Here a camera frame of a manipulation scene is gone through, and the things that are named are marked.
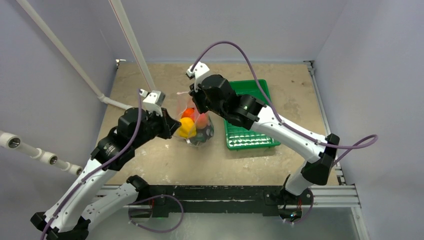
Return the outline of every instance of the toy fruit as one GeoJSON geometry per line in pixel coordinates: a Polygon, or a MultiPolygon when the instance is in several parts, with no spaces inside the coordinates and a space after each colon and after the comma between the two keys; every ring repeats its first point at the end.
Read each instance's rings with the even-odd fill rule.
{"type": "Polygon", "coordinates": [[[187,108],[183,113],[181,118],[191,118],[194,119],[194,115],[195,115],[195,109],[194,108],[187,108]]]}
{"type": "Polygon", "coordinates": [[[196,128],[198,129],[204,129],[208,125],[209,118],[208,115],[205,113],[202,113],[198,116],[196,121],[196,128]]]}
{"type": "Polygon", "coordinates": [[[177,133],[180,137],[188,139],[196,136],[195,122],[190,117],[183,117],[179,121],[181,126],[178,128],[177,133]]]}

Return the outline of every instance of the yellow fruit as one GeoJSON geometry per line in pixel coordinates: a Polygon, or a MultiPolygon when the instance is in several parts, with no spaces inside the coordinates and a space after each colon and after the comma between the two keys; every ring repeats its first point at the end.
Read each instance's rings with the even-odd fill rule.
{"type": "Polygon", "coordinates": [[[188,139],[196,136],[195,122],[190,117],[183,117],[179,121],[181,126],[178,128],[177,133],[180,137],[188,139]]]}

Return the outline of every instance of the pvc pipe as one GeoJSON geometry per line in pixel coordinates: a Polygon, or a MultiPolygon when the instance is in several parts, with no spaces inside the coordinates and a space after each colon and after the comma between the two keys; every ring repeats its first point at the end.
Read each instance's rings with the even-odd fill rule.
{"type": "Polygon", "coordinates": [[[146,60],[143,56],[142,50],[140,49],[139,43],[137,42],[136,35],[134,34],[130,20],[128,20],[127,13],[125,12],[121,0],[109,0],[109,3],[113,12],[115,13],[116,19],[119,22],[126,41],[128,42],[129,48],[134,55],[135,61],[140,68],[141,74],[143,74],[143,77],[146,80],[150,92],[156,90],[152,75],[150,74],[149,68],[147,67],[146,60]]]}
{"type": "Polygon", "coordinates": [[[0,146],[6,149],[16,150],[23,154],[30,156],[32,159],[38,160],[44,164],[52,165],[58,167],[64,172],[80,175],[83,171],[83,168],[69,163],[67,161],[61,160],[54,153],[49,151],[44,151],[40,148],[35,148],[22,142],[21,138],[15,134],[4,132],[0,130],[0,146]]]}
{"type": "Polygon", "coordinates": [[[25,12],[34,20],[37,26],[45,33],[45,35],[50,39],[50,41],[56,46],[56,48],[63,54],[63,56],[68,60],[73,68],[81,75],[82,79],[90,86],[90,88],[95,92],[98,98],[104,96],[102,91],[95,85],[95,83],[90,79],[84,69],[78,64],[75,58],[71,53],[66,49],[62,44],[59,38],[53,33],[50,27],[44,22],[44,20],[38,15],[35,9],[30,5],[27,0],[16,0],[16,2],[25,10],[25,12]]]}
{"type": "Polygon", "coordinates": [[[110,105],[113,105],[115,107],[118,107],[118,108],[121,108],[121,109],[124,109],[124,110],[133,108],[133,106],[131,106],[131,105],[127,105],[127,104],[112,100],[107,96],[99,97],[99,99],[102,103],[110,104],[110,105]]]}

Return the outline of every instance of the wall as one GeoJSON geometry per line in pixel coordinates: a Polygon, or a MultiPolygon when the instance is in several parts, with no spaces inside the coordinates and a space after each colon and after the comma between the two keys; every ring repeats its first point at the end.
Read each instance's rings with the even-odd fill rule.
{"type": "MultiPolygon", "coordinates": [[[[83,0],[32,0],[46,23],[108,93],[113,54],[83,0]]],[[[0,130],[84,166],[105,105],[14,0],[0,0],[0,130]]],[[[37,239],[30,223],[75,177],[0,147],[0,239],[37,239]]]]}
{"type": "MultiPolygon", "coordinates": [[[[194,61],[211,43],[233,41],[254,62],[315,59],[347,0],[123,0],[148,62],[194,61]]],[[[89,5],[115,57],[134,60],[108,1],[89,5]]],[[[219,46],[209,61],[243,61],[219,46]]]]}
{"type": "Polygon", "coordinates": [[[422,0],[349,1],[315,62],[342,143],[380,136],[341,163],[372,240],[424,234],[423,9],[422,0]]]}

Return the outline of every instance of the transparent bag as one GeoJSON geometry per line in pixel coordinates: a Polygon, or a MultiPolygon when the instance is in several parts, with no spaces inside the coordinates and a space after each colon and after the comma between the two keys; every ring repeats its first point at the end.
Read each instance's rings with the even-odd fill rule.
{"type": "Polygon", "coordinates": [[[214,125],[208,113],[200,114],[188,92],[177,92],[177,117],[181,127],[175,134],[191,146],[202,146],[214,136],[214,125]]]}

